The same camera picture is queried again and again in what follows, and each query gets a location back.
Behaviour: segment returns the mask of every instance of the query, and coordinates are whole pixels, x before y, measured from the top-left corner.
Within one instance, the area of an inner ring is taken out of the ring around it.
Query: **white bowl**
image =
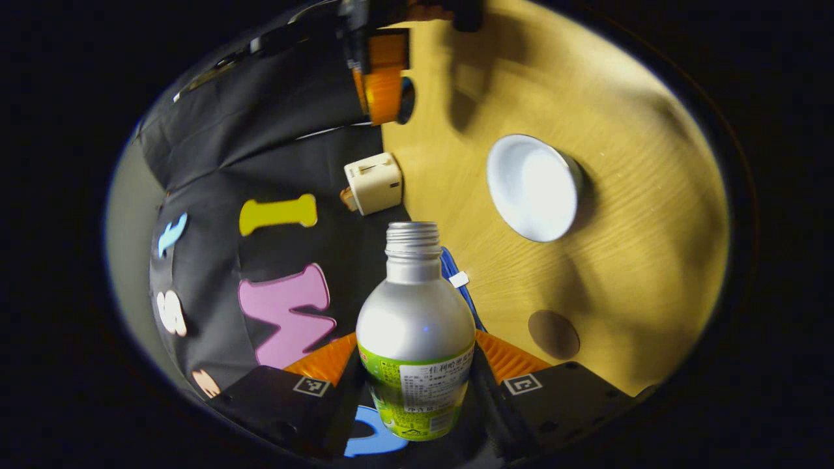
[[[512,134],[492,145],[486,182],[501,218],[519,235],[546,243],[573,223],[582,173],[573,159],[541,140]]]

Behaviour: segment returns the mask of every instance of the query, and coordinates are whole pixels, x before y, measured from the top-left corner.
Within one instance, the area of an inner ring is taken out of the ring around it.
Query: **blue cable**
[[[440,271],[443,274],[443,278],[448,280],[449,277],[457,274],[460,271],[458,270],[458,266],[455,264],[455,260],[452,259],[452,254],[449,252],[449,250],[442,246],[441,249],[443,250],[443,254],[440,255]],[[475,303],[472,302],[472,297],[470,296],[469,291],[466,289],[466,285],[459,287],[458,291],[464,297],[466,304],[469,305],[470,310],[472,311],[472,317],[475,319],[475,328],[486,332],[484,324],[480,322],[478,312],[475,311]]]

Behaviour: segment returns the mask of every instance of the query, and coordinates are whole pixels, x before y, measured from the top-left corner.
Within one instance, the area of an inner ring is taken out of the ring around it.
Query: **bottle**
[[[458,420],[475,321],[440,275],[437,224],[391,223],[386,239],[387,277],[356,323],[359,357],[385,426],[405,440],[434,440]]]

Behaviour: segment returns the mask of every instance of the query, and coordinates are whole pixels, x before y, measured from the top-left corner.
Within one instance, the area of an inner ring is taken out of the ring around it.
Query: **orange component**
[[[362,83],[362,73],[359,72],[359,69],[353,67],[350,69],[354,75],[354,85],[356,85],[356,94],[359,95],[359,104],[362,106],[362,112],[368,113],[368,100],[365,99],[364,96],[364,83]]]
[[[403,92],[400,73],[408,64],[407,47],[405,34],[381,34],[368,38],[371,73],[364,76],[364,94],[373,125],[397,119]]]
[[[401,71],[402,68],[384,68],[365,76],[365,92],[372,125],[397,119],[403,92],[402,78],[399,76]]]
[[[541,358],[537,358],[482,330],[475,331],[475,339],[478,341],[481,350],[484,351],[486,360],[490,363],[492,375],[498,384],[506,379],[535,373],[551,367],[550,363]]]
[[[308,376],[317,380],[326,380],[339,384],[339,379],[348,363],[350,354],[356,347],[356,333],[342,337],[328,345],[321,347],[299,361],[284,368],[298,375]]]

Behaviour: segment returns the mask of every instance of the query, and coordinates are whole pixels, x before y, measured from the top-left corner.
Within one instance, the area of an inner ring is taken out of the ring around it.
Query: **blue foam letter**
[[[356,420],[370,425],[374,429],[375,434],[373,436],[366,436],[365,438],[349,439],[348,445],[344,449],[344,455],[347,457],[397,451],[405,448],[405,445],[409,444],[406,440],[394,436],[393,433],[385,428],[376,409],[365,406],[356,407]]]
[[[171,222],[168,222],[168,226],[165,227],[165,231],[159,236],[159,242],[157,243],[157,251],[160,259],[162,259],[163,251],[173,246],[180,235],[183,234],[186,220],[188,220],[188,214],[182,214],[179,216],[179,221],[174,227],[171,226]]]

